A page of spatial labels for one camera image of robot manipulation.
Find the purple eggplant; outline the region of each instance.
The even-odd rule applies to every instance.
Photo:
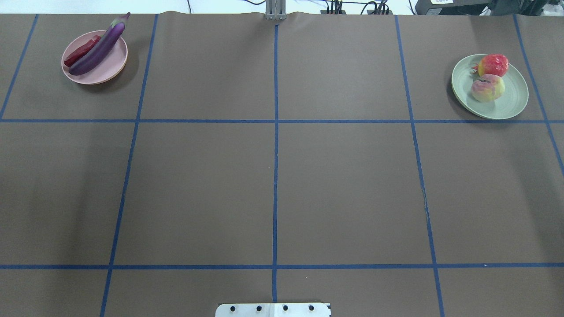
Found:
[[[82,75],[94,69],[112,50],[121,33],[125,30],[127,18],[131,13],[118,16],[109,26],[102,38],[94,47],[69,68],[69,74]]]

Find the table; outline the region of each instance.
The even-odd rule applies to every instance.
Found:
[[[561,316],[564,19],[135,14],[122,73],[68,80],[112,19],[0,16],[0,315]],[[511,120],[450,88],[493,52]]]

